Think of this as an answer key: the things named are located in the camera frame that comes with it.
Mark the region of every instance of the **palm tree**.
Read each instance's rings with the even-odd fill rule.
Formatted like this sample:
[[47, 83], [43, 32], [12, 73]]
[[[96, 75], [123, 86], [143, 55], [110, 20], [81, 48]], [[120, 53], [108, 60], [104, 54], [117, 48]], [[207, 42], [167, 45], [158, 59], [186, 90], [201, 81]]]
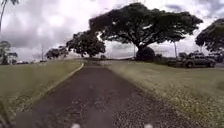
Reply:
[[2, 19], [3, 19], [3, 15], [4, 15], [5, 7], [6, 7], [6, 4], [8, 3], [8, 1], [11, 1], [11, 3], [13, 5], [19, 3], [19, 0], [3, 0], [2, 1], [2, 3], [1, 3], [1, 5], [2, 5], [2, 12], [1, 12], [1, 16], [0, 16], [0, 33], [1, 33], [1, 29], [2, 29]]

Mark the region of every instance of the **road edge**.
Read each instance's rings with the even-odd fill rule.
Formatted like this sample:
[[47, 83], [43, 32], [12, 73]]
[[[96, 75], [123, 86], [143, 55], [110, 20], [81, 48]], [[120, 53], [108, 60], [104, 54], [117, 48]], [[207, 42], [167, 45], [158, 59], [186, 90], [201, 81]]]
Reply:
[[39, 95], [30, 98], [27, 102], [25, 102], [22, 107], [20, 108], [20, 110], [16, 111], [14, 114], [12, 114], [11, 118], [14, 118], [16, 116], [16, 114], [18, 112], [22, 112], [24, 110], [29, 110], [33, 103], [35, 103], [36, 101], [38, 101], [39, 99], [41, 99], [43, 96], [45, 96], [48, 92], [50, 92], [51, 90], [53, 90], [55, 87], [57, 87], [60, 83], [62, 83], [63, 81], [65, 81], [66, 79], [68, 79], [69, 77], [71, 77], [72, 75], [74, 75], [76, 72], [78, 72], [79, 70], [81, 70], [84, 67], [84, 63], [81, 63], [79, 68], [76, 68], [75, 70], [73, 70], [72, 72], [70, 72], [69, 74], [67, 74], [66, 76], [62, 77], [61, 79], [59, 79], [58, 81], [53, 82], [52, 84], [49, 85], [49, 87], [47, 89], [45, 89], [44, 91], [42, 91]]

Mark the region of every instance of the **grass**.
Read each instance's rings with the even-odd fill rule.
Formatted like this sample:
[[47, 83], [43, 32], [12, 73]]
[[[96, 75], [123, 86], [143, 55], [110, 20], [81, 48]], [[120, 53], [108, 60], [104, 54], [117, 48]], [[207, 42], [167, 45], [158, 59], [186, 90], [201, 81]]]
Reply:
[[209, 128], [224, 127], [224, 69], [105, 61], [108, 68]]
[[0, 101], [13, 116], [38, 100], [80, 66], [81, 63], [75, 61], [0, 66]]

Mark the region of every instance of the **tree trunk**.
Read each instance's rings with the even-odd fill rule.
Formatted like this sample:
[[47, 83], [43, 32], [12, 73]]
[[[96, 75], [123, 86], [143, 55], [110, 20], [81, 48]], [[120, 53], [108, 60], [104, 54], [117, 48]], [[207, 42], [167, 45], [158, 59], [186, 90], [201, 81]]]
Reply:
[[2, 19], [3, 19], [4, 12], [5, 12], [5, 7], [6, 7], [6, 4], [7, 4], [7, 0], [4, 0], [3, 2], [4, 2], [3, 3], [3, 8], [2, 8], [1, 17], [0, 17], [0, 34], [1, 34], [1, 31], [2, 31]]
[[177, 45], [175, 42], [174, 42], [174, 48], [175, 48], [175, 57], [177, 58]]

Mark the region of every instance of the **cloud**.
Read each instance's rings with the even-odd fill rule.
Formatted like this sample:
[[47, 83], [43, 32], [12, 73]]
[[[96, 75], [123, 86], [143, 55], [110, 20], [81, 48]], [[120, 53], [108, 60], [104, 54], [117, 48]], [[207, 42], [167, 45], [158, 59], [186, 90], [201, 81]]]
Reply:
[[171, 9], [171, 10], [173, 10], [173, 11], [175, 11], [175, 12], [182, 12], [182, 11], [184, 11], [184, 9], [181, 7], [181, 6], [179, 6], [179, 5], [166, 5], [166, 7], [167, 8], [169, 8], [169, 9]]

